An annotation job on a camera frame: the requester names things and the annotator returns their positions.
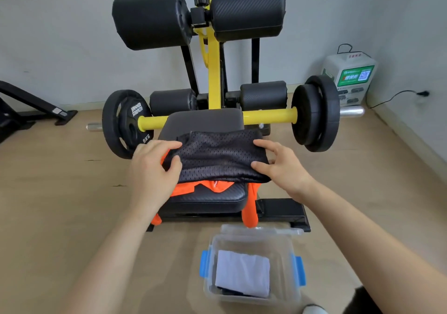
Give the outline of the person's right hand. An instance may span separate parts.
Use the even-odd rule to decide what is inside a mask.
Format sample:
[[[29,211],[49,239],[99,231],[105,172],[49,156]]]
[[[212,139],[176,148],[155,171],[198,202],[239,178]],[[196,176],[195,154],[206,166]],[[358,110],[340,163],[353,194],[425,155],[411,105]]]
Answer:
[[[292,149],[270,140],[254,140],[257,147],[275,154],[278,175],[271,180],[297,202],[306,203],[305,195],[315,180],[304,169]]]

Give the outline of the black padded seat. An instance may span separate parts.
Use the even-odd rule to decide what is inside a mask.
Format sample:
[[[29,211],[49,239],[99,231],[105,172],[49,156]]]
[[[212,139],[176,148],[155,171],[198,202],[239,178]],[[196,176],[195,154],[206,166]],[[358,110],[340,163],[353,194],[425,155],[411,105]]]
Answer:
[[[184,111],[171,114],[161,129],[159,140],[176,140],[191,131],[231,132],[244,128],[242,111],[235,108]],[[234,183],[216,193],[203,184],[192,193],[171,197],[159,210],[163,222],[210,221],[236,216],[246,205],[247,185]]]

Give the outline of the black bench frame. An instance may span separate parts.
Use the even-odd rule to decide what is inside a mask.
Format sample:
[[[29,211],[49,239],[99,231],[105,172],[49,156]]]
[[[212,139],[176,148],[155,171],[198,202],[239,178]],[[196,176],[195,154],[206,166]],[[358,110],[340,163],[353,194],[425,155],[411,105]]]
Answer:
[[[1,80],[0,93],[35,109],[35,111],[17,112],[0,97],[0,143],[19,130],[30,129],[37,121],[54,119],[56,126],[63,126],[78,113],[77,110],[59,108]]]

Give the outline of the white charging station green screen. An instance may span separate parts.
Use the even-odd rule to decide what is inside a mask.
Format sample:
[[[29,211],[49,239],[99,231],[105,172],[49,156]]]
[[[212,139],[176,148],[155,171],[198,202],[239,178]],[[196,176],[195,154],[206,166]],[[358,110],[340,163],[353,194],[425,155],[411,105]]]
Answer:
[[[377,61],[364,52],[343,52],[327,56],[321,74],[336,85],[341,107],[357,106],[362,103],[377,68]]]

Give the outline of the person's right forearm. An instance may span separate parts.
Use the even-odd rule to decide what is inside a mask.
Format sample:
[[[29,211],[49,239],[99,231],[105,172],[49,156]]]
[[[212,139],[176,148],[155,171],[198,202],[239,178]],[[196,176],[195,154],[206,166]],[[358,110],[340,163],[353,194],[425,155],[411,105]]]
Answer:
[[[312,181],[300,200],[383,314],[447,314],[446,275],[324,185]]]

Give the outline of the large black roller pad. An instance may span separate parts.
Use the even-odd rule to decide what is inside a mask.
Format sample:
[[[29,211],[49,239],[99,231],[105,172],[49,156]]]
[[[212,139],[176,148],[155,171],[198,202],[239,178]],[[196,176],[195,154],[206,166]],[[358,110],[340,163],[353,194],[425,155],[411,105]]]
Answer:
[[[219,42],[280,34],[286,0],[211,0],[211,24]]]
[[[114,0],[112,17],[133,51],[188,46],[192,39],[186,0]]]

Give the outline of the folded white cloth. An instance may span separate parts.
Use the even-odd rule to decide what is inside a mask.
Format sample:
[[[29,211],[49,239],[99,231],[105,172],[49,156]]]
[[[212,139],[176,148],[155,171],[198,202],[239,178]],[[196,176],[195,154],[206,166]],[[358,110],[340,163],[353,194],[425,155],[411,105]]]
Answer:
[[[268,298],[270,269],[267,257],[219,250],[215,286],[251,297]]]

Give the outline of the yellow black exercise machine frame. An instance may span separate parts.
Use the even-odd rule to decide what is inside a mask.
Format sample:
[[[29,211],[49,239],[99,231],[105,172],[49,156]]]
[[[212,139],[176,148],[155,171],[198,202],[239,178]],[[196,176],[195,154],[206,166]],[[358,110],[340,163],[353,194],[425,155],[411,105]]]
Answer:
[[[292,124],[297,121],[296,108],[243,111],[240,106],[240,86],[259,83],[260,38],[219,42],[211,24],[211,10],[188,8],[192,22],[192,39],[181,46],[190,78],[191,90],[197,97],[198,110],[235,108],[242,111],[244,129],[258,129],[261,125]],[[362,116],[361,106],[340,107],[340,117]],[[142,131],[161,130],[169,116],[138,118]],[[102,130],[102,122],[88,124],[87,129]],[[291,198],[258,198],[256,208],[259,221],[285,222],[288,232],[310,232],[310,224],[303,205]],[[241,213],[231,217],[211,218],[210,221],[242,221]]]

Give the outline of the person's left hand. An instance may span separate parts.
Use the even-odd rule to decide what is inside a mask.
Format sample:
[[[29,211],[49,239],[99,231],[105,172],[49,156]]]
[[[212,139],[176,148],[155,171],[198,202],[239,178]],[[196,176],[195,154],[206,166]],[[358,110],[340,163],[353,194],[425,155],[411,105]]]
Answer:
[[[130,164],[131,214],[149,224],[170,198],[175,187],[167,181],[162,159],[181,142],[153,140],[138,145]]]

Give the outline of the clear storage box blue latches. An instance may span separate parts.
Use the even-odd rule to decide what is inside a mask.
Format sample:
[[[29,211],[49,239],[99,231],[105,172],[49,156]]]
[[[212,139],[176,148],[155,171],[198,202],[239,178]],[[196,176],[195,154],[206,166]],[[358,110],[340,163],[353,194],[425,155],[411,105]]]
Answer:
[[[203,289],[207,297],[220,302],[261,306],[286,306],[300,302],[300,289],[306,285],[306,276],[302,258],[295,255],[290,236],[266,228],[229,231],[230,226],[223,226],[222,229],[226,231],[211,239],[200,260],[199,276],[204,279]],[[251,297],[216,287],[219,250],[267,257],[271,263],[269,297]]]

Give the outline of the black mesh garment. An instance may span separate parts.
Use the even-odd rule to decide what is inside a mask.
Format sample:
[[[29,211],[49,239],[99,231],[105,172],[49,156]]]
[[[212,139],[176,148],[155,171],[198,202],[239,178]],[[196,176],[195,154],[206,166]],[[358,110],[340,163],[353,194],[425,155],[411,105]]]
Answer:
[[[179,156],[182,163],[179,183],[268,183],[271,181],[268,176],[251,167],[254,161],[269,163],[265,149],[254,144],[259,139],[262,134],[258,129],[227,133],[191,131],[177,137],[182,146],[168,151],[161,164],[167,171],[174,156]]]

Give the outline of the black weight plate white print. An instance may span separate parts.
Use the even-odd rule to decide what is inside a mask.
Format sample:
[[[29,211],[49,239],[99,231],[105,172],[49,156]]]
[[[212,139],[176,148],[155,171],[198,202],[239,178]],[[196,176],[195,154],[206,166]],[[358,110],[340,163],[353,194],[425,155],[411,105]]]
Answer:
[[[139,144],[147,143],[154,138],[154,130],[140,130],[138,126],[140,116],[152,117],[147,102],[134,96],[124,99],[119,112],[119,130],[126,147],[132,151],[135,151]]]

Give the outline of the small plain black weight plate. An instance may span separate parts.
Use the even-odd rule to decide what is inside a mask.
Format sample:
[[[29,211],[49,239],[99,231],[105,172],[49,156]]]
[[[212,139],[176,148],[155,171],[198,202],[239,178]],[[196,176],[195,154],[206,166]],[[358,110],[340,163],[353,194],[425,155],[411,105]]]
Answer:
[[[320,122],[320,95],[311,84],[299,85],[292,97],[291,107],[297,110],[297,121],[292,124],[296,141],[310,145],[316,138]]]

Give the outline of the large black weight plate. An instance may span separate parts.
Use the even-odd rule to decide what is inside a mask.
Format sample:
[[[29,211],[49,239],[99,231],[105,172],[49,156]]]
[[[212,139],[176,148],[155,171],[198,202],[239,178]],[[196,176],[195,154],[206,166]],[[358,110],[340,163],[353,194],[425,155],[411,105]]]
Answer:
[[[119,130],[121,103],[129,96],[143,98],[133,90],[118,90],[107,98],[102,111],[102,129],[105,141],[111,151],[122,159],[131,159],[135,152],[126,147]]]
[[[305,145],[308,151],[320,153],[327,151],[334,143],[340,121],[340,102],[337,86],[326,75],[312,75],[306,84],[311,84],[321,93],[321,116],[316,139]]]

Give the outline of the small black roller pad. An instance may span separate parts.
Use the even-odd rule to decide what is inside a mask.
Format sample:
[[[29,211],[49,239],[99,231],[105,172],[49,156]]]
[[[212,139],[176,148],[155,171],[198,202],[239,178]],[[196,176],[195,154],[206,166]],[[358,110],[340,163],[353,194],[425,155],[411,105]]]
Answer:
[[[288,89],[285,81],[242,84],[240,106],[243,111],[285,109]]]
[[[154,91],[149,97],[149,107],[154,117],[198,110],[197,97],[191,89]]]

